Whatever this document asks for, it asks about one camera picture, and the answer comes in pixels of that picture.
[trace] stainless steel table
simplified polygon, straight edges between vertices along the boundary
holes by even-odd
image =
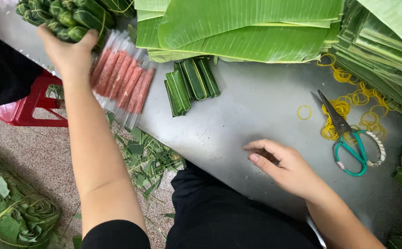
[[[20,20],[13,8],[0,9],[0,39],[40,65],[52,65],[35,27]],[[392,178],[402,154],[402,115],[390,112],[381,119],[388,133],[384,140],[386,162],[369,168],[362,177],[352,177],[335,163],[335,142],[320,135],[326,116],[315,94],[320,89],[328,99],[335,99],[352,93],[355,86],[335,81],[330,67],[314,63],[220,61],[211,68],[222,94],[194,102],[186,116],[172,118],[163,82],[173,64],[160,64],[139,127],[242,194],[303,218],[307,213],[304,201],[281,190],[247,160],[242,149],[255,139],[279,141],[296,148],[382,241],[402,226],[402,187]],[[348,123],[358,124],[374,103],[371,100],[369,105],[353,108]],[[306,121],[296,114],[301,105],[313,110]],[[372,159],[379,156],[373,142],[367,142],[366,150]],[[348,153],[341,153],[341,160],[353,171],[360,168]]]

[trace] hand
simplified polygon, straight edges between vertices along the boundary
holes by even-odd
[[[262,139],[250,142],[244,150],[249,151],[250,161],[289,193],[311,200],[328,187],[293,148]]]
[[[46,24],[40,25],[37,33],[63,79],[71,79],[73,82],[77,78],[90,77],[91,52],[98,40],[98,32],[95,29],[89,30],[76,44],[60,41],[46,28]]]

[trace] granite floor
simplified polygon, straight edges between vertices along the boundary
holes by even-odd
[[[44,110],[34,116],[48,116]],[[129,137],[127,131],[117,124],[114,133]],[[0,121],[0,161],[11,165],[16,172],[30,182],[46,197],[52,198],[62,208],[58,231],[64,234],[66,248],[73,248],[72,237],[81,234],[81,220],[72,218],[79,213],[80,200],[73,177],[70,155],[69,130],[64,127],[15,127]],[[158,190],[152,192],[160,201],[145,201],[140,192],[138,199],[145,216],[167,235],[173,219],[162,214],[172,213],[171,179],[174,172],[166,172]],[[165,248],[165,240],[147,223],[148,235],[153,249]]]

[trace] scissors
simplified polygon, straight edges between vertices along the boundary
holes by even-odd
[[[351,176],[361,176],[367,171],[367,166],[377,167],[377,166],[381,165],[381,163],[385,161],[386,153],[385,153],[384,145],[379,140],[379,138],[374,133],[369,132],[369,131],[364,131],[364,130],[353,131],[353,129],[350,127],[350,125],[347,123],[347,121],[341,115],[339,115],[339,113],[337,113],[337,111],[330,104],[328,99],[325,98],[325,96],[322,94],[322,92],[320,90],[318,90],[318,92],[319,92],[319,95],[321,96],[322,102],[324,102],[324,105],[328,111],[328,114],[330,115],[331,122],[335,126],[337,134],[340,137],[338,143],[335,146],[336,163],[338,164],[338,166],[343,171],[345,171],[346,173],[348,173]],[[355,138],[355,140],[359,146],[359,151],[361,152],[360,155],[357,154],[347,144],[347,142],[344,139],[345,133],[349,133],[350,135],[352,135]],[[362,143],[361,137],[359,136],[361,133],[366,133],[371,138],[373,138],[373,140],[377,143],[379,150],[381,151],[381,156],[377,162],[372,163],[371,161],[368,160],[368,158],[365,154],[364,144]],[[339,148],[341,146],[344,147],[346,150],[348,150],[348,152],[350,152],[350,154],[353,155],[361,163],[361,165],[362,165],[361,171],[359,171],[358,173],[353,173],[345,168],[345,166],[341,163],[341,160],[339,159]]]

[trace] scissor blade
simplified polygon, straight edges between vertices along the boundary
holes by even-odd
[[[353,129],[350,127],[347,121],[345,121],[345,119],[341,115],[339,115],[339,113],[330,104],[324,94],[322,94],[321,90],[318,90],[318,93],[321,96],[322,102],[324,102],[325,108],[327,108],[327,112],[330,115],[331,122],[335,126],[339,136],[344,135],[344,133],[346,132],[353,132]]]

